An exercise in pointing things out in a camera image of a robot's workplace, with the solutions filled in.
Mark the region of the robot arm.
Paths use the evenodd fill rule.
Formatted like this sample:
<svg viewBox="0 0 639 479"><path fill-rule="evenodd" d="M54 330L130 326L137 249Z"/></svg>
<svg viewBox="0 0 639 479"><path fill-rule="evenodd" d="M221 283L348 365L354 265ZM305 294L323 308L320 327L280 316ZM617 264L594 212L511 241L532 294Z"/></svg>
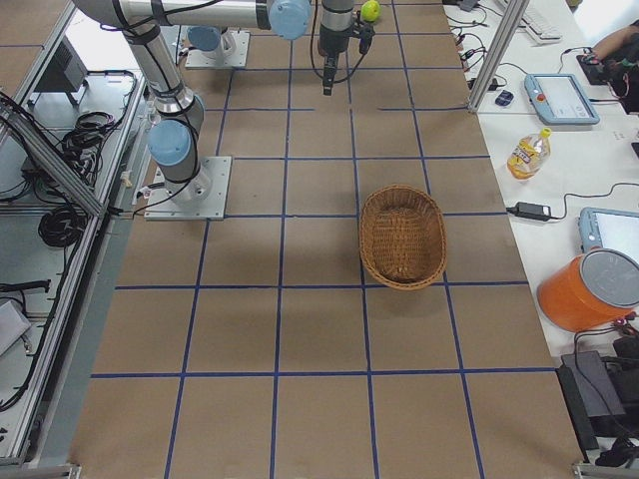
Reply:
<svg viewBox="0 0 639 479"><path fill-rule="evenodd" d="M310 57L323 55L323 69L316 71L322 81L322 92L329 96L333 85L339 82L337 73L340 54L346 51L351 38L360 40L360 54L365 56L374 34L365 27L357 27L351 1L322 1L312 6L308 1L254 1L249 17L258 28L270 30L287 41L294 41L310 32ZM187 30L188 40L204 57L223 64L237 54L236 34L241 19L219 20L214 25L192 25Z"/></svg>
<svg viewBox="0 0 639 479"><path fill-rule="evenodd" d="M76 1L103 28L120 32L155 97L160 123L149 150L164 175L170 198L190 202L205 196L211 181L198 153L204 105L184 82L162 38L163 26L249 27L295 40L307 29L308 1Z"/></svg>

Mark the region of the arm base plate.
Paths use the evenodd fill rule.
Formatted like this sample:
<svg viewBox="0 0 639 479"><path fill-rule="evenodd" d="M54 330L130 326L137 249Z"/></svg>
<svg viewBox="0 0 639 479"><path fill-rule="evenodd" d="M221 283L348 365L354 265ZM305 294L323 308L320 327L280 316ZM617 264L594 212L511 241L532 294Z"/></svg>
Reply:
<svg viewBox="0 0 639 479"><path fill-rule="evenodd" d="M194 39L187 55L187 69L244 69L247 63L250 33L244 30L206 31Z"/></svg>
<svg viewBox="0 0 639 479"><path fill-rule="evenodd" d="M231 156L201 157L200 171L182 190L166 182L160 168L154 180L163 183L153 189L148 208L143 210L149 221L222 220L225 216L233 158Z"/></svg>

